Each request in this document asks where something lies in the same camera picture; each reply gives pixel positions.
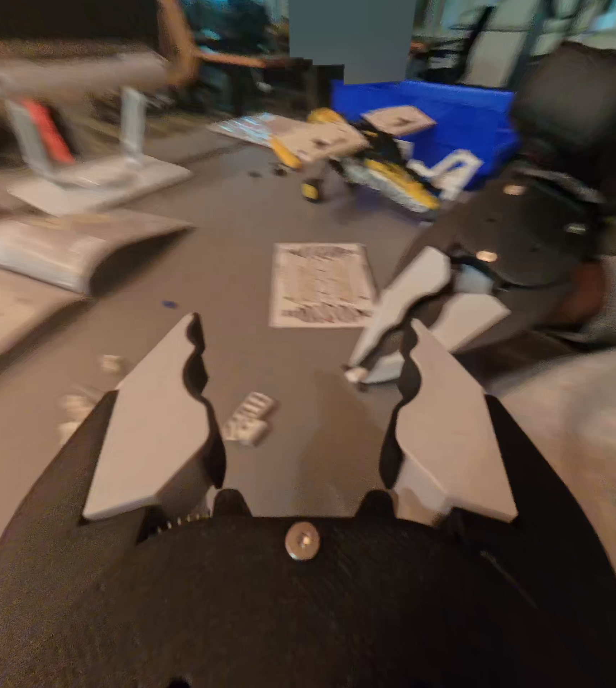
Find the printed instruction sheet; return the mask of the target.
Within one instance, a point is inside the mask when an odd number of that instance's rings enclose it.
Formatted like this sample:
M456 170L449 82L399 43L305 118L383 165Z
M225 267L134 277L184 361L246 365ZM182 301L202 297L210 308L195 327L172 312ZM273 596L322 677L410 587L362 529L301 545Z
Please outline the printed instruction sheet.
M206 129L212 133L261 147L271 147L274 138L299 129L306 122L268 112L210 123Z

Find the white paper sheet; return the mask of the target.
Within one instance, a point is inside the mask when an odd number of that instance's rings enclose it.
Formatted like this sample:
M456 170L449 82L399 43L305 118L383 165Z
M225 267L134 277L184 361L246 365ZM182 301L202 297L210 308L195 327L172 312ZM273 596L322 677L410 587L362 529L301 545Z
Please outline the white paper sheet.
M84 295L0 270L0 357L61 309Z

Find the open instruction booklet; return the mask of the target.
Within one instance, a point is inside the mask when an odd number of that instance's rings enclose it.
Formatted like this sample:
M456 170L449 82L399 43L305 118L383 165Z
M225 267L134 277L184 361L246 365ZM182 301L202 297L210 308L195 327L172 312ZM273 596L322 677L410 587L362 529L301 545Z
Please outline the open instruction booklet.
M2 219L0 268L89 296L97 272L120 250L190 228L183 220L127 209Z

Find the white base stand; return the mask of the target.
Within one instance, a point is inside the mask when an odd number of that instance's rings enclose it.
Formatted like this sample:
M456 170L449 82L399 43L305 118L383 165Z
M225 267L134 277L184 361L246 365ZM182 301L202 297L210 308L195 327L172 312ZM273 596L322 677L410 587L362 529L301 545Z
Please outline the white base stand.
M115 208L190 178L192 173L186 168L143 152L144 94L125 87L121 101L119 153L58 167L51 162L28 108L7 100L22 157L31 171L30 176L8 185L7 192L47 215L62 217Z

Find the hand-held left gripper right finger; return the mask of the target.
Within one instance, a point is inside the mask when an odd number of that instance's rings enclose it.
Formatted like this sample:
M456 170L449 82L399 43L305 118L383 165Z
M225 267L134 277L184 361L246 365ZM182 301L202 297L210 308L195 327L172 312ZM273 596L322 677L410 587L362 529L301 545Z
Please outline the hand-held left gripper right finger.
M482 386L420 321L404 344L379 460L395 517L434 526L462 509L510 523L519 510Z

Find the zebra striped white lego panel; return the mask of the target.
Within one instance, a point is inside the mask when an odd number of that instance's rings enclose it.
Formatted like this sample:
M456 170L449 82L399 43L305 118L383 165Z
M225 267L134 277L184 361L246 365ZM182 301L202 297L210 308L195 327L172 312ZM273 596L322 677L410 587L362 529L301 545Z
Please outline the zebra striped white lego panel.
M277 400L267 394L248 393L224 423L220 432L223 440L241 446L258 446L269 432L268 418L277 406Z

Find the zebra print sticker sheet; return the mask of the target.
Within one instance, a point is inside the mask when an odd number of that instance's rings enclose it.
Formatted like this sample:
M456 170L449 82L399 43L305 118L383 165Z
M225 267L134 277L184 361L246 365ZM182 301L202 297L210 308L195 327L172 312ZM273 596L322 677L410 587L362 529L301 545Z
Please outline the zebra print sticker sheet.
M362 244L274 245L269 325L276 329L363 328L376 292Z

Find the black office chair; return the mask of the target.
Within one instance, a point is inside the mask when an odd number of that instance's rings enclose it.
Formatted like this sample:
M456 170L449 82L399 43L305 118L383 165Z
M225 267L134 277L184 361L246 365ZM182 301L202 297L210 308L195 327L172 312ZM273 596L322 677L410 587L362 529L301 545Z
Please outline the black office chair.
M561 44L519 86L511 122L520 159L592 188L616 215L616 50Z

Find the person's right hand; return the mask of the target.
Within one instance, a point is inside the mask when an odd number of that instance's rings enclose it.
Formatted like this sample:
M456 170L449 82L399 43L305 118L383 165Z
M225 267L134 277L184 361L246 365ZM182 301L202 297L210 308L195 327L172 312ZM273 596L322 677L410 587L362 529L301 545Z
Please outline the person's right hand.
M604 309L609 291L605 263L585 262L571 275L566 296L548 317L547 324L557 328L579 328Z

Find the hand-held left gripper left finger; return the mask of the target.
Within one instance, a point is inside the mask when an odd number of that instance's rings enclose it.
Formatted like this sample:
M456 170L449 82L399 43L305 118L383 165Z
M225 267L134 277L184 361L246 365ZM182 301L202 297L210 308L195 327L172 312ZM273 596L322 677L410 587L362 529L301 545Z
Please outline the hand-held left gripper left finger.
M204 350L200 316L188 314L119 383L85 520L149 507L183 519L223 486L226 452L204 396Z

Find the yellow lego vehicle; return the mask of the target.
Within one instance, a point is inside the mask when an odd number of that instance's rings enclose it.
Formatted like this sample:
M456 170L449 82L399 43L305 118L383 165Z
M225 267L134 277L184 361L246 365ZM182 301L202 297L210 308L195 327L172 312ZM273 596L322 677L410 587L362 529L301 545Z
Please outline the yellow lego vehicle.
M435 121L420 109L404 105L370 110L349 120L330 108L313 110L306 121L269 137L281 164L293 170L317 164L321 169L305 178L305 200L324 200L323 186L334 171L350 189L363 186L418 214L435 212L441 192L407 164L398 140L430 129Z

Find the blue plastic bin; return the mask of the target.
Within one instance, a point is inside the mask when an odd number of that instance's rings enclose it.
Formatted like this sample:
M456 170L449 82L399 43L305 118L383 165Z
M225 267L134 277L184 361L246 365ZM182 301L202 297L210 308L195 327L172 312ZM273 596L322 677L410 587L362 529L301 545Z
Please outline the blue plastic bin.
M414 80L360 85L334 80L330 86L332 108L348 120L404 105L427 114L436 122L431 129L401 138L410 142L410 157L432 167L456 150L470 151L483 164L467 191L495 177L519 144L509 118L511 91Z

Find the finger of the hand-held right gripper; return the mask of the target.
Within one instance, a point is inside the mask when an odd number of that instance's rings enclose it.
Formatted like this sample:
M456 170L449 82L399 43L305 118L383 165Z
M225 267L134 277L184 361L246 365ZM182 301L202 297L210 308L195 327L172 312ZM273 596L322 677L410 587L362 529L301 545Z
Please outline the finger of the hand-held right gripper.
M452 278L450 257L437 248L424 248L391 284L373 307L348 361L347 370L364 367L398 330L408 312L427 298L440 295Z
M502 321L510 310L490 290L453 292L441 308L430 333L448 352L455 352L480 334ZM375 361L366 362L370 375L365 384L396 380L403 366L399 351L377 354Z

